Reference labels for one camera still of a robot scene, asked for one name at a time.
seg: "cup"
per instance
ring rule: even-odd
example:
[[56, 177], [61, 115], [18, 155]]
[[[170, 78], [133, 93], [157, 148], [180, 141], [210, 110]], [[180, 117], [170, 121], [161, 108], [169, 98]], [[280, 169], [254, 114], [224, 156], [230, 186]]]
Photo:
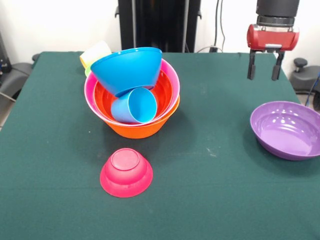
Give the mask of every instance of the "cup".
[[84, 53], [80, 55], [80, 61], [86, 69], [91, 66], [95, 61], [111, 54], [111, 50], [105, 41], [99, 41]]
[[137, 87], [112, 103], [111, 114], [121, 123], [146, 124], [157, 113], [157, 101], [151, 91]]

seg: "stacked bowls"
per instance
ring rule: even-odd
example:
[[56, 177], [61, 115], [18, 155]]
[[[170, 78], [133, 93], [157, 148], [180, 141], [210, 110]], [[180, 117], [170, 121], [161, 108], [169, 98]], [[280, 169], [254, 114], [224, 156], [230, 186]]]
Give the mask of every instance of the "stacked bowls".
[[[180, 103], [180, 82], [174, 68], [153, 47], [115, 52], [91, 66], [84, 84], [90, 109], [119, 135], [142, 139], [160, 130]], [[149, 89], [156, 100], [155, 117], [148, 123], [123, 123], [112, 115], [113, 103], [133, 89]]]

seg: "plastic bowl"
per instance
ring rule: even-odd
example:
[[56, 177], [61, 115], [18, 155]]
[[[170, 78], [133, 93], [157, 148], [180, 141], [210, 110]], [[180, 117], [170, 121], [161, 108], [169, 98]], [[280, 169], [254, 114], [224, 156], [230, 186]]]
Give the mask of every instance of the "plastic bowl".
[[[156, 117], [151, 121], [151, 122], [155, 122], [157, 120], [159, 120], [160, 118], [162, 118], [163, 116], [165, 116], [168, 112], [171, 111], [171, 109], [175, 106], [179, 94], [180, 94], [180, 82], [179, 82], [179, 78], [178, 75], [176, 73], [176, 71], [174, 70], [174, 68], [164, 59], [162, 59], [162, 63], [161, 63], [161, 71], [163, 71], [169, 78], [169, 81], [171, 83], [172, 86], [172, 100], [168, 106], [168, 108], [165, 110], [164, 113], [159, 114], [159, 111], [162, 109], [161, 108], [161, 104], [160, 102], [157, 100], [157, 105], [158, 105], [158, 112], [156, 114]], [[98, 82], [97, 78], [95, 77], [95, 75], [91, 72], [89, 74], [89, 76], [86, 78], [85, 83], [84, 83], [84, 96], [85, 96], [85, 100], [87, 102], [87, 104], [89, 105], [89, 107], [91, 108], [91, 110], [99, 117], [101, 118], [103, 121], [105, 122], [109, 122], [111, 124], [114, 125], [118, 125], [118, 126], [129, 126], [128, 124], [125, 123], [121, 123], [121, 122], [117, 122], [115, 121], [115, 119], [113, 119], [113, 117], [111, 116], [111, 113], [109, 113], [109, 116], [104, 116], [98, 109], [96, 103], [95, 103], [95, 99], [94, 99], [94, 90], [95, 90], [95, 86], [96, 83]], [[155, 88], [152, 89], [151, 91], [153, 92], [153, 94], [155, 95], [155, 97], [157, 98], [157, 94], [155, 94]], [[112, 103], [116, 98], [110, 94], [110, 103]], [[131, 126], [142, 126], [144, 124], [138, 123], [138, 124], [132, 124]]]
[[153, 175], [150, 163], [139, 152], [122, 148], [106, 161], [100, 173], [100, 184], [112, 196], [130, 198], [144, 192]]
[[[166, 112], [169, 105], [171, 104], [173, 92], [172, 86], [169, 78], [163, 72], [160, 72], [158, 81], [156, 82], [155, 87], [151, 90], [153, 93], [156, 103], [157, 103], [157, 112], [155, 114], [155, 118], [151, 121], [155, 122], [160, 119], [161, 116]], [[98, 81], [96, 81], [96, 86], [93, 92], [94, 104], [97, 106], [99, 112], [103, 115], [104, 121], [114, 123], [119, 126], [142, 126], [143, 123], [121, 123], [114, 119], [111, 113], [111, 108], [113, 102], [117, 99], [110, 92], [108, 92]]]
[[292, 161], [320, 156], [320, 114], [295, 102], [272, 101], [257, 107], [250, 124], [270, 153]]
[[170, 112], [168, 112], [165, 116], [163, 116], [161, 119], [149, 123], [142, 126], [119, 126], [114, 123], [105, 122], [109, 125], [110, 128], [112, 128], [117, 134], [119, 134], [122, 137], [128, 138], [128, 139], [144, 139], [147, 137], [152, 136], [156, 132], [158, 132], [162, 126], [166, 123], [166, 121], [171, 117], [172, 114], [177, 110], [180, 103], [180, 97], [178, 97], [178, 100], [176, 101], [174, 107], [171, 109]]
[[91, 71], [111, 94], [120, 97], [132, 89], [152, 89], [161, 68], [162, 51], [138, 47], [115, 52], [94, 62]]

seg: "plastic cup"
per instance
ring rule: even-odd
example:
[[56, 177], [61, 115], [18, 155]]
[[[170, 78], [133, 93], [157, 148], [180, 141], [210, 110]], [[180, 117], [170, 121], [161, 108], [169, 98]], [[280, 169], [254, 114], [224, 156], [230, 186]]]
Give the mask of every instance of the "plastic cup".
[[87, 49], [80, 56], [80, 61], [86, 69], [91, 66], [95, 61], [111, 54], [111, 50], [105, 41], [99, 41], [89, 49]]
[[121, 123], [150, 122], [157, 113], [157, 101], [151, 91], [138, 87], [112, 103], [111, 114]]
[[91, 73], [91, 69], [90, 69], [91, 65], [87, 66], [84, 70], [84, 74], [86, 77], [89, 76], [89, 74]]
[[130, 198], [144, 192], [154, 173], [150, 163], [137, 151], [121, 148], [114, 152], [100, 173], [100, 184], [110, 195]]

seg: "pink bowl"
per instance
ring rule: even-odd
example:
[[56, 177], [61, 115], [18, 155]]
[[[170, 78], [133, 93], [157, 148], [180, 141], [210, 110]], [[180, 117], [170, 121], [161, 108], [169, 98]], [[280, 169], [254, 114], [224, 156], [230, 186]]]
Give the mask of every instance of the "pink bowl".
[[[162, 113], [161, 115], [159, 115], [158, 117], [154, 118], [151, 122], [149, 122], [148, 124], [151, 124], [159, 119], [161, 119], [163, 116], [165, 116], [166, 114], [168, 114], [172, 108], [175, 106], [179, 94], [180, 94], [180, 82], [179, 82], [179, 77], [176, 73], [176, 71], [174, 70], [174, 68], [164, 59], [162, 59], [161, 62], [161, 70], [168, 76], [171, 85], [172, 85], [172, 100], [168, 106], [168, 108], [166, 109], [166, 111], [164, 113]], [[126, 123], [121, 123], [121, 122], [117, 122], [111, 118], [108, 118], [107, 116], [103, 115], [100, 110], [97, 107], [97, 104], [95, 102], [95, 98], [94, 98], [94, 93], [95, 93], [95, 87], [97, 84], [98, 80], [96, 78], [96, 76], [91, 72], [89, 74], [89, 76], [86, 78], [85, 83], [84, 83], [84, 96], [85, 96], [85, 100], [87, 102], [87, 104], [89, 105], [89, 107], [91, 108], [91, 110], [99, 117], [101, 118], [103, 121], [107, 122], [107, 123], [111, 123], [117, 126], [124, 126], [124, 127], [137, 127], [137, 126], [143, 126], [145, 125], [145, 123], [137, 123], [137, 124], [126, 124]]]
[[100, 184], [110, 195], [130, 198], [144, 192], [152, 182], [150, 163], [137, 151], [121, 148], [106, 161], [100, 173]]

